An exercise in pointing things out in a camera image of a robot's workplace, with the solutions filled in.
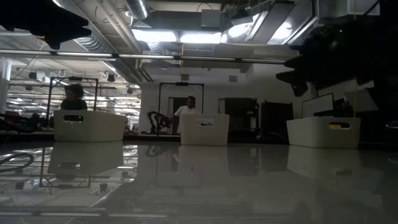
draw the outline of bin handle cutout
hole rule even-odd
[[[351,125],[347,122],[331,122],[329,128],[332,130],[351,129]]]
[[[64,122],[79,122],[82,123],[85,118],[82,115],[65,115],[63,117]]]

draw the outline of white storage bin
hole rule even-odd
[[[348,128],[336,129],[339,124]],[[357,148],[360,118],[311,117],[287,121],[289,143],[297,146]]]
[[[228,114],[182,114],[180,127],[181,144],[226,146],[228,143]]]
[[[81,121],[65,121],[81,116]],[[126,117],[100,111],[54,111],[55,140],[65,142],[108,142],[123,140]]]

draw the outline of metal frame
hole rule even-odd
[[[95,96],[94,96],[94,108],[93,108],[93,110],[94,111],[96,110],[96,107],[97,107],[97,93],[98,93],[98,79],[97,78],[82,78],[82,77],[68,77],[68,78],[67,77],[63,77],[63,78],[60,78],[60,77],[51,77],[50,78],[49,100],[47,102],[47,114],[45,115],[45,122],[47,123],[47,125],[49,125],[49,118],[50,118],[51,94],[52,94],[52,88],[53,88],[52,82],[55,79],[60,80],[60,81],[62,81],[64,79],[67,79],[67,80],[70,80],[70,81],[94,80],[95,81]]]
[[[161,82],[159,83],[159,101],[157,105],[157,112],[160,113],[160,99],[162,97],[162,85],[175,85],[175,86],[190,86],[190,85],[198,85],[201,86],[202,91],[201,91],[201,113],[203,114],[203,108],[205,107],[205,84],[204,83],[165,83]]]

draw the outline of man in white shirt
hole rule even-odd
[[[174,113],[174,116],[180,116],[181,114],[199,114],[195,109],[195,97],[188,96],[187,105],[180,106],[180,108]],[[177,133],[180,133],[180,124],[178,124]]]

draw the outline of person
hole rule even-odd
[[[61,110],[87,110],[87,104],[82,100],[85,92],[80,84],[65,86],[67,98],[61,103]]]
[[[195,109],[195,97],[188,96],[187,105],[180,106],[180,108],[174,113],[174,116],[179,117],[181,114],[199,114]],[[180,133],[180,124],[178,123],[177,133]]]

